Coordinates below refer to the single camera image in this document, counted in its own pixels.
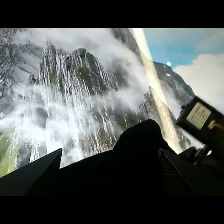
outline dark foreground object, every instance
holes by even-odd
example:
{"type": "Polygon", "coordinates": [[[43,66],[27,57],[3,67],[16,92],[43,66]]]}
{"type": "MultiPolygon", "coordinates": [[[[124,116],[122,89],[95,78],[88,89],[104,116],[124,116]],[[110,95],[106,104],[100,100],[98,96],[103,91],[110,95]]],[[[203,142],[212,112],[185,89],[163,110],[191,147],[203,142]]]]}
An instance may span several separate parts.
{"type": "MultiPolygon", "coordinates": [[[[59,149],[2,177],[0,195],[164,196],[215,192],[208,186],[214,181],[211,175],[203,174],[205,188],[194,181],[201,171],[195,171],[169,148],[153,120],[127,129],[113,150],[59,169],[61,154],[59,149]]],[[[215,182],[220,185],[218,195],[224,193],[219,180],[215,182]]]]}

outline white label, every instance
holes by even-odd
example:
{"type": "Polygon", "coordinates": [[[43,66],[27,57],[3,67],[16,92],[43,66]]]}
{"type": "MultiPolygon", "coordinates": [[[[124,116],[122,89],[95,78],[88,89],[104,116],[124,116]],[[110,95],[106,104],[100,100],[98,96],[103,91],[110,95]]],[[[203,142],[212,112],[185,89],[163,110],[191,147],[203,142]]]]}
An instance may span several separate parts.
{"type": "Polygon", "coordinates": [[[187,121],[193,124],[196,128],[201,129],[207,121],[211,111],[201,103],[196,103],[193,110],[187,116],[187,121]]]}

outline sky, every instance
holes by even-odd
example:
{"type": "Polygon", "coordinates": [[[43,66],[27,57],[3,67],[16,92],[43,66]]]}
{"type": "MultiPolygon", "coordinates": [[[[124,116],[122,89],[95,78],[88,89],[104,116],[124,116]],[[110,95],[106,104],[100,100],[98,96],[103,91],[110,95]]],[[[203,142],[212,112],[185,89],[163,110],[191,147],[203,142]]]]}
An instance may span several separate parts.
{"type": "Polygon", "coordinates": [[[170,62],[196,95],[224,113],[224,29],[144,28],[144,33],[152,59],[170,62]]]}

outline label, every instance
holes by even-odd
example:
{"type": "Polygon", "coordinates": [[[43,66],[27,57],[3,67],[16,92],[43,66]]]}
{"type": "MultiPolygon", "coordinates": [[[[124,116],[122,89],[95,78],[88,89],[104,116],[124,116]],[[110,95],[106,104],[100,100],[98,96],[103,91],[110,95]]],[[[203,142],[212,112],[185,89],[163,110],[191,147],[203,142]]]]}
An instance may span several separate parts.
{"type": "Polygon", "coordinates": [[[187,116],[187,121],[197,129],[201,129],[207,121],[211,111],[201,103],[196,103],[193,110],[187,116]]]}

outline mountain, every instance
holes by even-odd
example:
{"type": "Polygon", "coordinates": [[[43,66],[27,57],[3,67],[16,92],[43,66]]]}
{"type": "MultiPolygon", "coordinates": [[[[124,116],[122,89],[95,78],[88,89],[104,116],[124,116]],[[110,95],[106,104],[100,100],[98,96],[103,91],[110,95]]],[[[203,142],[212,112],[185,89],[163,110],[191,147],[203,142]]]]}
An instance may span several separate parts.
{"type": "MultiPolygon", "coordinates": [[[[50,43],[45,49],[15,44],[13,36],[22,31],[0,29],[0,121],[21,124],[16,129],[0,129],[0,168],[5,173],[15,169],[15,164],[18,168],[58,147],[63,148],[62,166],[66,166],[110,150],[125,129],[144,119],[160,123],[150,88],[139,108],[130,108],[117,95],[124,84],[122,71],[106,71],[84,48],[65,52],[50,43]]],[[[129,30],[111,31],[141,61],[129,30]]],[[[163,90],[171,96],[167,105],[175,122],[180,107],[194,93],[171,67],[154,65],[163,90]]],[[[175,129],[184,150],[191,143],[175,129]]]]}

